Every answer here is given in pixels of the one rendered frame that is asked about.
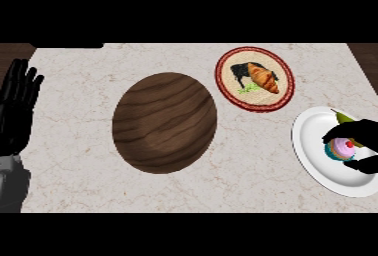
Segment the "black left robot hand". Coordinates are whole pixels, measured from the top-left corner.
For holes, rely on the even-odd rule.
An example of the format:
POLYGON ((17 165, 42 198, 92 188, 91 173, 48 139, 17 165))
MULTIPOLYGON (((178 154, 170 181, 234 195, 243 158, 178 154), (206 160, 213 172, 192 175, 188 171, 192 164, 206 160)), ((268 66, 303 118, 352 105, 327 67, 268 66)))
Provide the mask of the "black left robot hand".
POLYGON ((15 59, 0 88, 0 156, 18 155, 28 145, 43 80, 28 60, 15 59))

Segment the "pink frosted cupcake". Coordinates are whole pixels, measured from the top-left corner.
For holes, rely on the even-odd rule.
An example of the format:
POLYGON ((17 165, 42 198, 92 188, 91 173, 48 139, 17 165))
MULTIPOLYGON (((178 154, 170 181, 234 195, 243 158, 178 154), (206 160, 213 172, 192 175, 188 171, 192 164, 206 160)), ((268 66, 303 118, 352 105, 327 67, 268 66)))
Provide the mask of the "pink frosted cupcake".
POLYGON ((325 154, 333 160, 352 161, 355 159, 355 145, 347 138, 336 138, 325 144, 325 154))

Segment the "brown wooden bowl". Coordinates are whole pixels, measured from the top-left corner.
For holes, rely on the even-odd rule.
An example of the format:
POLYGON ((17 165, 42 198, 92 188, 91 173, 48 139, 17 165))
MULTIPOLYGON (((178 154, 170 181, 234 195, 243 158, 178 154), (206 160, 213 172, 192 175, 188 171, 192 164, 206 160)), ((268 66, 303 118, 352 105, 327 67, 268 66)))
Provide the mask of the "brown wooden bowl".
POLYGON ((169 174, 203 156, 215 138, 213 96, 191 76, 166 72, 124 93, 113 117, 113 139, 124 161, 141 171, 169 174))

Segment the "red rimmed patterned plate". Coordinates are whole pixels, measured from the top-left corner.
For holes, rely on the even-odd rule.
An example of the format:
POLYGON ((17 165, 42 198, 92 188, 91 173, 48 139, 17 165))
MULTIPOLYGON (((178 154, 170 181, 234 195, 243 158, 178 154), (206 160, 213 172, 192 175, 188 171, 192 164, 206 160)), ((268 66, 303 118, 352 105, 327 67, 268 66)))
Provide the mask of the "red rimmed patterned plate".
POLYGON ((274 112, 294 96, 293 71, 282 58, 260 47, 238 47, 216 65, 216 83, 234 105, 251 112, 274 112))

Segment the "white plate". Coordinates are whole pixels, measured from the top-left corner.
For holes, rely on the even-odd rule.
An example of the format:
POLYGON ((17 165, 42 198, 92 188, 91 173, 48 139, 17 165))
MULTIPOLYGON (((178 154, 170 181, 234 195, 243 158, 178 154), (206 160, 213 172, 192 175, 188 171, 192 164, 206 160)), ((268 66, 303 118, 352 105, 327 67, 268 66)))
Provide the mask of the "white plate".
POLYGON ((293 147, 306 171, 325 188, 349 197, 368 197, 378 193, 378 174, 353 170, 325 153, 322 137, 339 125, 337 112, 356 119, 325 106, 309 108, 297 116, 291 130, 293 147))

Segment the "golden croissant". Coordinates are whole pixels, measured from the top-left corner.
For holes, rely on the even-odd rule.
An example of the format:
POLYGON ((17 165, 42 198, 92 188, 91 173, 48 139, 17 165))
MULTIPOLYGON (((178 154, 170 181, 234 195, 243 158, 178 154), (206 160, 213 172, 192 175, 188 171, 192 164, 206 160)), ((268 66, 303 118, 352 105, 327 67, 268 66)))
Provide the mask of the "golden croissant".
POLYGON ((278 94, 278 84, 274 77, 274 72, 263 67, 259 67, 256 64, 249 64, 249 73, 253 82, 271 93, 278 94))

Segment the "green pear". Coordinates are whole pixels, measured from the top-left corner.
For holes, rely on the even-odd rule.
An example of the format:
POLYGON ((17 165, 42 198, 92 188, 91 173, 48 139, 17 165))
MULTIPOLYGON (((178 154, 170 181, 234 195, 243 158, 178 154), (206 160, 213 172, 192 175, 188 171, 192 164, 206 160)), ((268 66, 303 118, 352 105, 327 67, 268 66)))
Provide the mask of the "green pear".
POLYGON ((355 122, 355 120, 349 116, 346 116, 343 113, 340 113, 334 109, 331 109, 331 110, 336 112, 336 117, 337 117, 337 121, 340 124, 343 124, 346 122, 355 122))

